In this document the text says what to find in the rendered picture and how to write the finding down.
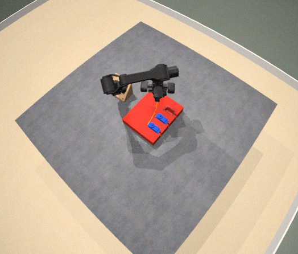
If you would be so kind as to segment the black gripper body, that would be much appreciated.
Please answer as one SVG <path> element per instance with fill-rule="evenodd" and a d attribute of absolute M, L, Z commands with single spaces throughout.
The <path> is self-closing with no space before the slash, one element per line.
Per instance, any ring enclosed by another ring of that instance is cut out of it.
<path fill-rule="evenodd" d="M 168 83 L 168 86 L 167 86 L 167 84 L 163 84 L 163 81 L 161 83 L 156 83 L 156 82 L 152 81 L 151 85 L 148 85 L 148 81 L 142 81 L 141 85 L 140 85 L 140 91 L 141 92 L 147 92 L 147 89 L 148 89 L 148 91 L 153 91 L 152 87 L 154 85 L 156 85 L 156 86 L 161 86 L 162 85 L 163 89 L 165 91 L 168 90 L 168 93 L 170 93 L 170 94 L 175 93 L 175 84 L 174 83 Z"/>

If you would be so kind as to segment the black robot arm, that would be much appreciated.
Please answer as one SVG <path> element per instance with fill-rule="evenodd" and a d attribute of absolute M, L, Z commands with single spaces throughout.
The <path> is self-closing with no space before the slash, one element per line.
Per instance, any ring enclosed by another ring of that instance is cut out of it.
<path fill-rule="evenodd" d="M 118 80 L 113 80 L 113 77 L 118 77 Z M 123 75 L 116 75 L 116 74 L 109 74 L 103 76 L 100 79 L 103 93 L 106 95 L 112 94 L 113 96 L 124 95 L 126 89 L 129 84 L 137 83 L 146 80 L 152 80 L 156 83 L 161 83 L 162 81 L 170 80 L 169 78 L 172 77 L 179 77 L 179 68 L 176 66 L 167 67 L 166 64 L 158 64 L 150 71 L 134 73 L 134 74 L 123 74 Z M 152 87 L 154 92 L 155 99 L 161 99 L 167 95 L 167 91 L 163 89 L 163 86 L 156 86 Z"/>

